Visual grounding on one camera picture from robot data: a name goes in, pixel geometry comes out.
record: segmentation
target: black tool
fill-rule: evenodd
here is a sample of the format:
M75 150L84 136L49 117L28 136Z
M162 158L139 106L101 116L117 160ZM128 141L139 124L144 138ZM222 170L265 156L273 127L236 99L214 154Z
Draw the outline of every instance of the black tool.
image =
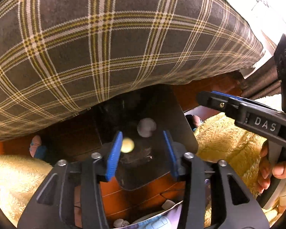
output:
M58 161L29 201L18 228L78 228L74 223L74 188L81 184L83 229L108 229L99 182L109 181L115 172L116 153L121 149L122 138L119 132L110 147L107 146L109 154L105 157L95 153L84 162ZM204 228L206 179L211 182L212 225L209 229L269 228L257 201L226 161L202 161L187 152L183 144L174 142L169 131L163 131L163 141L172 176L186 183L178 229Z
M185 196L178 229L203 228L205 179L211 181L212 217L209 229L269 228L269 223L249 189L225 161L211 163L187 152L164 131L171 175L185 181Z
M278 78L281 80L282 109L276 111L264 104L220 92L201 92L197 95L200 105L222 112L235 119L235 125L257 133L269 140L268 160L272 166L286 161L286 34L274 53ZM268 189L257 197L262 208L269 209L278 196L285 196L286 179L271 176Z

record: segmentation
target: fluffy fabric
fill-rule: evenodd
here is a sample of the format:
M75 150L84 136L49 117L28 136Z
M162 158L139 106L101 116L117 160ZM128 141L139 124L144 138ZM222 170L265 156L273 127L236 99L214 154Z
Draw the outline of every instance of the fluffy fabric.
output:
M281 110L281 95L268 96L257 100L277 110ZM260 161L260 150L265 138L234 125L234 120L224 113L207 119L194 135L198 141L197 155L208 161L216 162L225 159L256 197L255 187ZM272 225L280 216L278 203L270 210L264 210ZM211 223L211 207L208 205L205 215L205 226Z
M281 110L280 95L261 98L258 101ZM258 194L255 182L259 152L265 138L236 127L234 120L223 113L207 119L194 134L199 144L199 157L209 161L225 159L252 194ZM49 164L35 158L0 156L0 208L15 226L28 201L51 168ZM273 209L264 212L271 225L279 217L277 204ZM210 221L211 207L208 205L205 226L210 225Z
M14 226L51 169L36 158L0 155L0 208Z

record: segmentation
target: plaid cushion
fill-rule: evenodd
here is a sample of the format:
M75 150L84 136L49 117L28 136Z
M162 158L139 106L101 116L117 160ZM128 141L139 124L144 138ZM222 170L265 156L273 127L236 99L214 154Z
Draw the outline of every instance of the plaid cushion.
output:
M225 0L3 0L0 140L123 92L234 71L262 55Z

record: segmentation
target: wooden surface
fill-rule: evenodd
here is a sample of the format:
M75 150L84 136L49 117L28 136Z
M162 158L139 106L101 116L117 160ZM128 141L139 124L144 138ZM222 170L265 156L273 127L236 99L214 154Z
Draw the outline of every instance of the wooden surface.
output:
M240 95L242 92L238 82L229 73L191 81L185 85L172 85L171 87L183 111L198 106L196 95L200 91L219 91L231 95Z
M198 105L195 97L200 91L216 90L233 95L240 95L241 93L237 82L228 74L192 81L187 85L172 86L172 88L184 111ZM200 112L204 113L204 117L210 116L210 113L207 115L208 112L203 111L204 109ZM37 132L37 134L41 135L42 138L46 138L50 147L56 148L60 158L68 161L84 160L101 147L91 111L54 124ZM5 141L2 143L1 148L3 148L5 154L30 156L29 147L34 135ZM104 209L110 227L112 228L113 221L118 218L132 222L141 216L161 210L165 198L160 193L166 190L183 188L184 183L175 183L169 174L135 191L121 189L115 179L109 183L101 183ZM182 195L182 191L164 194L166 198L172 200L181 199ZM76 194L75 199L77 206L80 206L78 194ZM75 212L80 214L80 209L75 208Z

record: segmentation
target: metal screw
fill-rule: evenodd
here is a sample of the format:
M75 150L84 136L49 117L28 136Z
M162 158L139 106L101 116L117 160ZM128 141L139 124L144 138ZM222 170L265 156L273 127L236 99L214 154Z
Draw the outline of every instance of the metal screw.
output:
M98 152L94 152L94 153L91 154L91 157L94 158L94 159L98 159L98 158L102 157L102 155L100 153L98 153Z
M218 161L218 164L222 167L225 167L225 166L227 166L228 163L225 160L221 159Z
M194 157L194 154L191 153L191 152L186 152L186 153L183 154L183 156L184 156L185 158L193 158L193 157Z
M65 166L67 164L67 161L64 159L61 159L57 162L58 166Z

